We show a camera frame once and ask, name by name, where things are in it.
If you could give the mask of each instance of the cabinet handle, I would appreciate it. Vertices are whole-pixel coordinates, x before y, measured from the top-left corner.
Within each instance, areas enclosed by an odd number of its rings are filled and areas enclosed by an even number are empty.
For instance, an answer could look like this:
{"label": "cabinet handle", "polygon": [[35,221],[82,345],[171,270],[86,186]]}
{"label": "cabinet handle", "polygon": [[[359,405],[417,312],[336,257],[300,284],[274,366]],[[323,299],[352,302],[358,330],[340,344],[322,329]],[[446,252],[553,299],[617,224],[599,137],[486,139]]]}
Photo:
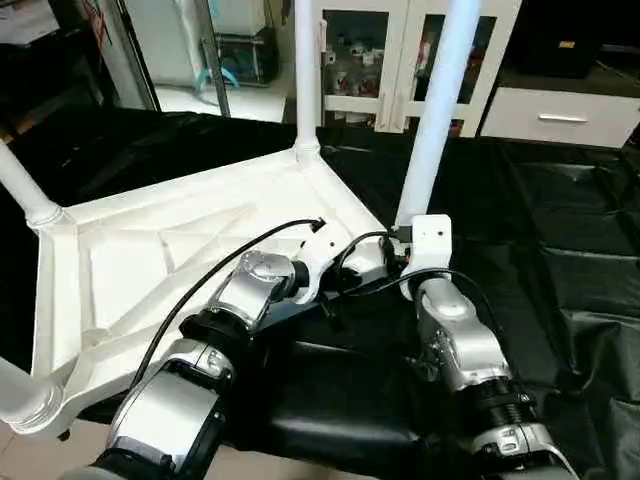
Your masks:
{"label": "cabinet handle", "polygon": [[385,99],[385,92],[382,92],[379,96],[380,98],[380,105],[378,105],[378,113],[376,115],[376,125],[378,126],[378,130],[384,130],[385,128],[387,128],[387,124],[386,123],[381,123],[382,122],[382,115],[384,113],[384,99]]}
{"label": "cabinet handle", "polygon": [[540,113],[538,120],[542,122],[561,122],[561,123],[588,123],[589,120],[580,117],[569,117],[566,115],[554,115],[552,113]]}
{"label": "cabinet handle", "polygon": [[404,132],[404,94],[400,92],[396,98],[398,100],[398,109],[393,124],[397,130]]}

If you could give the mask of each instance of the white bracket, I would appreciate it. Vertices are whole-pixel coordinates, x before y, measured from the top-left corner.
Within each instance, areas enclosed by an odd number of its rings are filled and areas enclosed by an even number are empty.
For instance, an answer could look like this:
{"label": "white bracket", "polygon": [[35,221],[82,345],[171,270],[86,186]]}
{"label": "white bracket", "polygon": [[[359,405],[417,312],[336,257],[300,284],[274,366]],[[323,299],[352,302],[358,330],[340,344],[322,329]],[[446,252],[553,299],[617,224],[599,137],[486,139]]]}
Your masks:
{"label": "white bracket", "polygon": [[[453,250],[451,219],[448,215],[416,215],[411,219],[411,254],[402,276],[423,268],[446,268]],[[412,300],[408,282],[400,291]]]}

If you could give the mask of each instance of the black robot arm segment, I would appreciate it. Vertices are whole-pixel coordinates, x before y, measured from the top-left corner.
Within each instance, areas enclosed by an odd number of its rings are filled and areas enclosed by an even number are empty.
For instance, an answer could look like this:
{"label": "black robot arm segment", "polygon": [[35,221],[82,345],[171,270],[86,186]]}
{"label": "black robot arm segment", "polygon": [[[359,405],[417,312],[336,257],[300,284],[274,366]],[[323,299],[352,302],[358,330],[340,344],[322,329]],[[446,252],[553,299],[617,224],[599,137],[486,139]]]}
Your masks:
{"label": "black robot arm segment", "polygon": [[483,478],[578,479],[473,303],[443,277],[423,281],[414,299],[423,348],[458,400],[464,443]]}

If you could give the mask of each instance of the floor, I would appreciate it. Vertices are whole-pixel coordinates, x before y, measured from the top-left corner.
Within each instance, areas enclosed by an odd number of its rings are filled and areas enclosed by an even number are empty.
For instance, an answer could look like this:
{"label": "floor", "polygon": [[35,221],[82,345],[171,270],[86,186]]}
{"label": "floor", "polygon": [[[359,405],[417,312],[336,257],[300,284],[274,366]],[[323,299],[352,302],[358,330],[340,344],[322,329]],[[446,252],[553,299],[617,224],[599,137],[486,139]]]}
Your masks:
{"label": "floor", "polygon": [[[0,480],[48,480],[93,462],[102,451],[108,427],[77,420],[71,438],[64,443],[41,441],[13,434],[0,422]],[[238,452],[222,447],[208,480],[367,480],[318,465],[273,457],[261,453]]]}
{"label": "floor", "polygon": [[[281,123],[290,87],[290,76],[281,74],[266,87],[227,86],[229,109],[233,118]],[[220,115],[215,89],[205,87],[200,97],[192,89],[156,85],[163,112],[190,111]]]}

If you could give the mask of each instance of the drawer handle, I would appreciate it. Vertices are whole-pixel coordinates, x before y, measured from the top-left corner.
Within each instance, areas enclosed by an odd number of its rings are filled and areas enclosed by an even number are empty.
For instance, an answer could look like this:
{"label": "drawer handle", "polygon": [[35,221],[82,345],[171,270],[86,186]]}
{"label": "drawer handle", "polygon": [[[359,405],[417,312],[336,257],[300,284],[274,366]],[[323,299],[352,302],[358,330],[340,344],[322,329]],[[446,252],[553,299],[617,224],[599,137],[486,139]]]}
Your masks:
{"label": "drawer handle", "polygon": [[562,123],[588,123],[589,120],[580,117],[569,117],[566,115],[553,115],[552,113],[541,113],[538,120],[543,122],[562,122]]}

